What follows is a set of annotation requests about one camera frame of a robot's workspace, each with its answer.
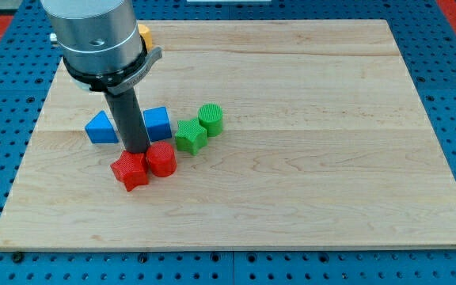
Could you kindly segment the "grey clamp flange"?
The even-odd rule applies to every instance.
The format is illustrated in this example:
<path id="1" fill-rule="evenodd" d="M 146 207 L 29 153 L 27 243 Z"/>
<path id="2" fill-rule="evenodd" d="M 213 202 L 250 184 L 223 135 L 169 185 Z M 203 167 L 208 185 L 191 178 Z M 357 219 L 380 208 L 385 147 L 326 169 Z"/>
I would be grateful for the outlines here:
<path id="1" fill-rule="evenodd" d="M 129 66 L 110 74 L 88 74 L 74 69 L 66 58 L 63 64 L 69 75 L 88 91 L 110 93 L 118 96 L 142 81 L 152 66 L 162 58 L 162 48 L 157 46 L 142 52 Z"/>

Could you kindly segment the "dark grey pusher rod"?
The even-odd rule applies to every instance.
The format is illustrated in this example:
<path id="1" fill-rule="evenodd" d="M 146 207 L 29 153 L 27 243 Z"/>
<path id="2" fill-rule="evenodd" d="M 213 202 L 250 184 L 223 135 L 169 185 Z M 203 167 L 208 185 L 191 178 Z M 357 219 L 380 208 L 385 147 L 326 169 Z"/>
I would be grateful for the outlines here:
<path id="1" fill-rule="evenodd" d="M 150 140 L 133 88 L 122 93 L 104 93 L 126 151 L 146 153 Z"/>

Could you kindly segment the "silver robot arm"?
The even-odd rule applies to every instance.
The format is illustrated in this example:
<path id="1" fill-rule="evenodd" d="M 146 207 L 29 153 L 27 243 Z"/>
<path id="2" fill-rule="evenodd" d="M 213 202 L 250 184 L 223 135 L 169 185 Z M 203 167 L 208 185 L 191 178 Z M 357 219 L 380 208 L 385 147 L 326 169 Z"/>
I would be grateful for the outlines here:
<path id="1" fill-rule="evenodd" d="M 140 34 L 130 0 L 41 0 L 66 70 L 104 94 L 125 150 L 145 153 L 150 139 L 135 85 L 162 57 Z"/>

